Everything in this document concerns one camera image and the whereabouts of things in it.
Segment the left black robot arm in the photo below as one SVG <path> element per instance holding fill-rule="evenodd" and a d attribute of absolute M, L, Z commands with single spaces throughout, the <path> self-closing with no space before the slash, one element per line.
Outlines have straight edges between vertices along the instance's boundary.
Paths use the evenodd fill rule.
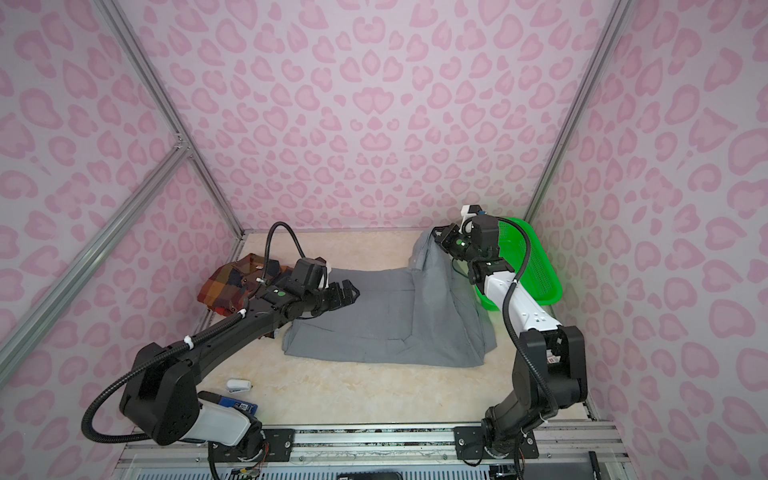
<path fill-rule="evenodd" d="M 198 385 L 253 341 L 295 320 L 350 306 L 359 296 L 351 281 L 330 281 L 323 259 L 302 258 L 289 273 L 262 284 L 225 320 L 168 347 L 142 348 L 120 411 L 160 446 L 195 440 L 255 455 L 265 442 L 256 416 L 200 398 Z"/>

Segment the corner aluminium post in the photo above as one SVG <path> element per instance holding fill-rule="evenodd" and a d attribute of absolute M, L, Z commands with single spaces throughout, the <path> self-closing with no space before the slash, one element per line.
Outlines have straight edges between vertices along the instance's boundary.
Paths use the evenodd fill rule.
<path fill-rule="evenodd" d="M 211 195 L 215 206 L 223 215 L 234 235 L 240 240 L 244 239 L 246 236 L 245 229 L 225 197 L 223 190 L 214 179 L 211 169 L 207 166 L 198 146 L 192 139 L 190 130 L 185 125 L 168 89 L 152 65 L 145 49 L 141 45 L 139 36 L 125 16 L 125 12 L 119 5 L 119 2 L 96 0 L 93 1 L 93 4 L 101 13 L 107 27 L 114 34 L 117 43 L 126 54 L 147 93 L 158 108 L 159 113 L 169 125 L 181 146 L 189 151 L 194 169 Z"/>
<path fill-rule="evenodd" d="M 554 181 L 554 177 L 565 158 L 567 148 L 577 132 L 584 113 L 587 111 L 590 99 L 599 85 L 600 79 L 624 30 L 631 22 L 635 5 L 636 1 L 632 0 L 613 2 L 610 14 L 598 37 L 593 54 L 586 63 L 583 75 L 577 84 L 574 97 L 569 104 L 558 135 L 547 157 L 542 175 L 524 215 L 524 220 L 529 224 L 535 222 L 538 213 L 542 209 L 542 205 L 545 203 L 549 187 Z"/>

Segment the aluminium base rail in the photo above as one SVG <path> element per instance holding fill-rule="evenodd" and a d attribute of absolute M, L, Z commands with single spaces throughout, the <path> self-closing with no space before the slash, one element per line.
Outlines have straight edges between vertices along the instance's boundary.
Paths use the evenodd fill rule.
<path fill-rule="evenodd" d="M 634 479 L 617 428 L 606 421 L 555 420 L 533 433 L 535 460 L 461 461 L 452 428 L 477 423 L 274 425 L 294 429 L 288 462 L 208 460 L 208 447 L 128 445 L 115 479 Z"/>

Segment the left corner aluminium post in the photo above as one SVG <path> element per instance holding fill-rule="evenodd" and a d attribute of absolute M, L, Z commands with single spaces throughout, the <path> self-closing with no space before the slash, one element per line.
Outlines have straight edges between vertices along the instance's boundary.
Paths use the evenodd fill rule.
<path fill-rule="evenodd" d="M 168 89 L 152 65 L 145 49 L 141 45 L 139 36 L 125 16 L 125 12 L 119 5 L 119 2 L 96 0 L 93 1 L 93 4 L 101 13 L 107 27 L 114 34 L 117 43 L 126 54 L 147 93 L 158 108 L 159 113 L 169 125 L 181 146 L 189 151 L 194 169 L 211 195 L 215 206 L 223 215 L 234 235 L 240 240 L 244 239 L 246 236 L 245 229 L 225 197 L 223 190 L 214 179 L 211 169 L 207 166 L 198 146 L 192 139 L 190 130 L 185 125 Z"/>

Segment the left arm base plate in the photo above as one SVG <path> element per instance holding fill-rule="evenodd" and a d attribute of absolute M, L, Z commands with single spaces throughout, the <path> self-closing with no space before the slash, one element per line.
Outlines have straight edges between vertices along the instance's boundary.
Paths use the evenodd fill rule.
<path fill-rule="evenodd" d="M 208 460 L 214 463 L 288 462 L 294 438 L 294 429 L 255 427 L 234 446 L 214 443 L 208 449 Z"/>

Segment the grey long sleeve shirt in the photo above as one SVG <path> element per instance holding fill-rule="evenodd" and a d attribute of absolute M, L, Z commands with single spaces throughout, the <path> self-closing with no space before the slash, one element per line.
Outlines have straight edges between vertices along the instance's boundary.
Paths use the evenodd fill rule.
<path fill-rule="evenodd" d="M 483 365 L 497 346 L 492 322 L 473 287 L 429 232 L 404 268 L 335 269 L 350 281 L 354 304 L 316 319 L 297 320 L 285 333 L 285 354 L 323 361 L 416 364 L 450 368 Z"/>

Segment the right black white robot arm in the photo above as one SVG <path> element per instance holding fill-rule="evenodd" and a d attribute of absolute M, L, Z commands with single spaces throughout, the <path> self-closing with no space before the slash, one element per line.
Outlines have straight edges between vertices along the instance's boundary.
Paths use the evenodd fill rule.
<path fill-rule="evenodd" d="M 501 255 L 500 226 L 516 230 L 525 245 L 521 264 Z M 533 253 L 525 229 L 507 218 L 470 212 L 460 223 L 438 226 L 435 243 L 451 259 L 464 262 L 467 278 L 502 314 L 516 349 L 512 392 L 491 406 L 481 421 L 483 459 L 522 461 L 522 447 L 540 425 L 588 396 L 585 338 L 575 326 L 564 326 L 525 290 L 522 278 Z"/>

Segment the small white device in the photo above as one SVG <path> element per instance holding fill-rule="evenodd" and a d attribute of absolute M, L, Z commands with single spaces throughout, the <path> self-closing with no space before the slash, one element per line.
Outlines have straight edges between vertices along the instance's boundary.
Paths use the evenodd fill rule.
<path fill-rule="evenodd" d="M 251 391 L 253 386 L 249 380 L 245 379 L 229 379 L 226 382 L 226 390 L 229 393 L 243 393 Z"/>

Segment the diagonal aluminium frame bar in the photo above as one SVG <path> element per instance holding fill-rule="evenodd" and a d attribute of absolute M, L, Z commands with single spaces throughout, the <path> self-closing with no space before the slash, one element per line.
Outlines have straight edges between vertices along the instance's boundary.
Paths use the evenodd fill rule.
<path fill-rule="evenodd" d="M 133 228 L 187 157 L 188 144 L 180 142 L 175 145 L 160 166 L 142 181 L 139 188 L 69 263 L 63 275 L 52 284 L 40 301 L 25 313 L 20 325 L 1 346 L 3 386 L 8 384 L 27 357 L 34 352 L 63 311 Z"/>

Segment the right corner aluminium post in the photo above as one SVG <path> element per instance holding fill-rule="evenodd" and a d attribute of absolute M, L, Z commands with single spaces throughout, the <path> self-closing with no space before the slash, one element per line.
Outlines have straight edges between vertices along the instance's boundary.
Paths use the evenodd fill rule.
<path fill-rule="evenodd" d="M 529 224 L 535 222 L 538 213 L 542 209 L 542 205 L 545 203 L 549 187 L 554 181 L 554 177 L 565 158 L 567 148 L 577 132 L 584 113 L 587 111 L 590 99 L 599 85 L 600 79 L 624 30 L 631 22 L 635 5 L 636 1 L 632 0 L 613 2 L 610 14 L 598 37 L 593 54 L 586 63 L 583 75 L 577 84 L 574 97 L 569 104 L 558 135 L 547 157 L 542 175 L 524 215 L 524 220 Z"/>

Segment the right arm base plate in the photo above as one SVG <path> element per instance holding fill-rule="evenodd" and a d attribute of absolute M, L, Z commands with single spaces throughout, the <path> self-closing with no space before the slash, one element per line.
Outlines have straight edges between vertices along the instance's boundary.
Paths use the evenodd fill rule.
<path fill-rule="evenodd" d="M 513 460 L 513 444 L 504 446 L 501 450 L 494 450 L 490 441 L 485 438 L 483 429 L 479 425 L 457 426 L 452 428 L 456 457 L 461 461 L 470 463 L 480 459 L 488 460 Z M 520 461 L 535 460 L 540 456 L 536 437 L 533 432 L 521 436 L 518 445 L 517 457 Z"/>

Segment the folded plaid flannel shirt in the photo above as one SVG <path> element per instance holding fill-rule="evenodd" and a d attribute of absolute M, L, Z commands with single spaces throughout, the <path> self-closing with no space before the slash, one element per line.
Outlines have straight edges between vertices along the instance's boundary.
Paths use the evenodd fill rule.
<path fill-rule="evenodd" d="M 218 315 L 232 315 L 243 309 L 246 300 L 261 288 L 263 272 L 270 283 L 289 276 L 292 268 L 278 260 L 265 263 L 262 256 L 249 253 L 219 267 L 200 288 L 197 301 Z"/>

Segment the blue black tool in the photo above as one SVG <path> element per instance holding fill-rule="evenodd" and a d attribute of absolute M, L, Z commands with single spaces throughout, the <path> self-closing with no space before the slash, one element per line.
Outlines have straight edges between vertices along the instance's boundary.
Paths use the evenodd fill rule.
<path fill-rule="evenodd" d="M 254 403 L 251 403 L 251 402 L 248 402 L 248 401 L 244 401 L 244 400 L 235 399 L 235 398 L 232 398 L 232 397 L 227 397 L 227 396 L 221 396 L 217 400 L 217 403 L 220 406 L 223 406 L 223 407 L 226 407 L 226 408 L 235 408 L 235 409 L 238 409 L 238 410 L 240 410 L 242 412 L 248 413 L 248 414 L 253 415 L 253 416 L 256 415 L 257 410 L 258 410 L 258 405 L 257 404 L 254 404 Z"/>

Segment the green plastic basket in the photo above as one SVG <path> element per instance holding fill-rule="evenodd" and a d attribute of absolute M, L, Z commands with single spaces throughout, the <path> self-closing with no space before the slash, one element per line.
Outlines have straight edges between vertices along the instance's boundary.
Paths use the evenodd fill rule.
<path fill-rule="evenodd" d="M 480 273 L 511 271 L 515 276 L 525 259 L 528 262 L 520 278 L 521 287 L 542 306 L 553 305 L 562 298 L 561 283 L 530 224 L 513 217 L 499 220 L 499 247 L 498 258 L 478 261 L 473 267 L 478 270 L 476 290 L 486 310 L 494 311 L 497 307 L 485 293 L 485 283 L 480 279 Z"/>

